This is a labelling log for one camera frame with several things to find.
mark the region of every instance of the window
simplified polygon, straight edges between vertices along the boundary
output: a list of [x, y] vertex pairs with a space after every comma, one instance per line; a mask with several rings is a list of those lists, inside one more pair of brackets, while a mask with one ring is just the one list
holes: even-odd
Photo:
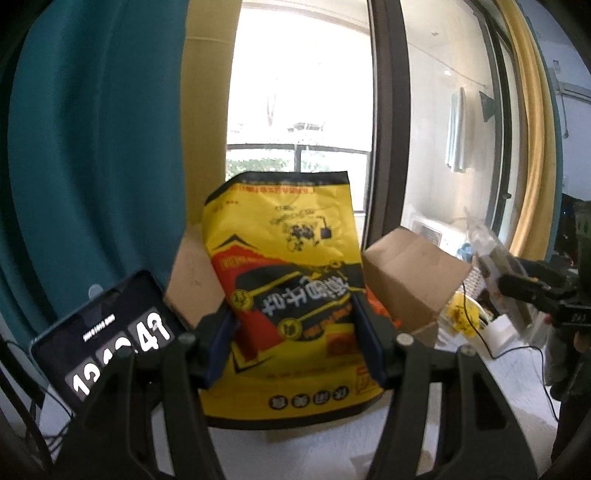
[[454, 239], [454, 254], [465, 239], [466, 211], [498, 233], [499, 209], [511, 196], [506, 189], [515, 129], [505, 113], [515, 102], [501, 81], [507, 54], [490, 15], [470, 0], [402, 0], [401, 6], [411, 80], [401, 224], [444, 232]]
[[226, 178], [247, 170], [346, 170], [361, 238], [374, 108], [366, 5], [351, 13], [326, 2], [320, 20], [317, 9], [259, 3], [242, 8], [236, 34]]

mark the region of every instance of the box flap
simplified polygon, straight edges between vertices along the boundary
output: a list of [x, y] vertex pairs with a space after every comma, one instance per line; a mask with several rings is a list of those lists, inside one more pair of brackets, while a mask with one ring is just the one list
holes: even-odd
[[203, 245], [201, 225], [188, 226], [178, 248], [166, 289], [166, 302], [191, 328], [215, 312], [224, 298], [222, 286]]
[[431, 323], [472, 266], [404, 228], [389, 233], [363, 253], [365, 279], [402, 330]]

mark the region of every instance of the yellow snack bag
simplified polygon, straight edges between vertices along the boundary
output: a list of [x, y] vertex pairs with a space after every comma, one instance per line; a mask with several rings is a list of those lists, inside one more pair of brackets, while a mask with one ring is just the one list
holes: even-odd
[[355, 340], [365, 291], [346, 172], [245, 172], [207, 200], [203, 240], [239, 319], [202, 392], [211, 425], [279, 428], [362, 411], [382, 390]]

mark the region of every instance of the teal curtain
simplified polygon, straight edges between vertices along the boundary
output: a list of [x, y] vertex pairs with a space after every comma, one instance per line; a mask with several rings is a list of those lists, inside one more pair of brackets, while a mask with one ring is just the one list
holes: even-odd
[[25, 39], [0, 170], [14, 213], [0, 224], [0, 312], [23, 345], [93, 284], [140, 268], [168, 281], [186, 218], [187, 3], [54, 0]]

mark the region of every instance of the tablet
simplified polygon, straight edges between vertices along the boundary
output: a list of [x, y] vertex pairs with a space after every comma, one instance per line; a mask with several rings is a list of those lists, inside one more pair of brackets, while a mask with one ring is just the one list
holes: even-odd
[[161, 349], [186, 331], [144, 270], [34, 339], [31, 355], [55, 391], [77, 411], [119, 348]]

